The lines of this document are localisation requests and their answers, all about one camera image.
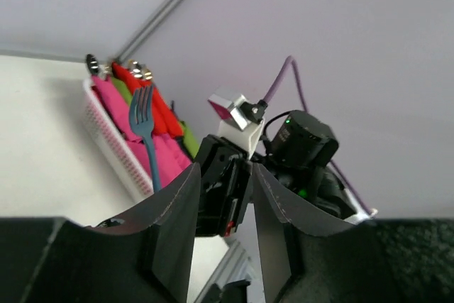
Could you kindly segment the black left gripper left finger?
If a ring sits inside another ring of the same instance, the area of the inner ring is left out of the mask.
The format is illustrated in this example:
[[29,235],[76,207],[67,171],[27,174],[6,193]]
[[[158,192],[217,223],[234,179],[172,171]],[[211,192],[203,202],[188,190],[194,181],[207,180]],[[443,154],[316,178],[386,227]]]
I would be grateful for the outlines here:
[[115,216],[118,225],[87,228],[92,250],[84,302],[185,302],[200,186],[194,163]]

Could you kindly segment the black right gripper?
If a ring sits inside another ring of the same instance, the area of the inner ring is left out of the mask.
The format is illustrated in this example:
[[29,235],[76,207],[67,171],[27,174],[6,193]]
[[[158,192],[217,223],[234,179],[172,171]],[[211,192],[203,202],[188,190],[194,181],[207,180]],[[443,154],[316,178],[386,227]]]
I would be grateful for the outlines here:
[[202,140],[194,161],[201,167],[196,236],[227,237],[243,222],[250,201],[248,154],[210,134]]

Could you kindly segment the blue plastic fork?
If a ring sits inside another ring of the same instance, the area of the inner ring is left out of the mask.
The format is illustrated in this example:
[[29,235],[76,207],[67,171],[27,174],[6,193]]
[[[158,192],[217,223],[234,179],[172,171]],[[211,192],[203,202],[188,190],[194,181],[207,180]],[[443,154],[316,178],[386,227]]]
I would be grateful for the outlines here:
[[155,126],[152,110],[153,90],[154,86],[151,84],[145,87],[137,88],[134,91],[128,118],[132,132],[143,139],[150,163],[153,189],[154,192],[159,192],[162,189],[162,185],[157,166],[155,145],[152,138],[152,132]]

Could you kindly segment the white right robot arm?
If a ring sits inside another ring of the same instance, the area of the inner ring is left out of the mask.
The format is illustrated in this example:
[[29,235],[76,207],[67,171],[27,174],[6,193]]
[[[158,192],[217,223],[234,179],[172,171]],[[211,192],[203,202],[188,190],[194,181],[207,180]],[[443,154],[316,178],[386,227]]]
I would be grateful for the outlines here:
[[201,167],[197,236],[236,231],[253,200],[254,164],[263,165],[281,185],[336,218],[361,221],[372,215],[348,189],[332,160],[339,143],[331,127],[305,111],[280,116],[284,122],[273,139],[265,131],[260,134],[264,155],[249,155],[224,137],[203,139],[195,157]]

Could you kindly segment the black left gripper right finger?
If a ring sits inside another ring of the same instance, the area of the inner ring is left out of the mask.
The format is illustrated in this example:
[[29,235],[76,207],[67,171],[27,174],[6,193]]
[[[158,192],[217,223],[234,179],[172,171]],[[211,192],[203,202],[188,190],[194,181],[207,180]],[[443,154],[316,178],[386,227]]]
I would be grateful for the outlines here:
[[265,301],[279,302],[305,273],[301,240],[332,236],[353,225],[291,192],[263,165],[253,165],[252,179]]

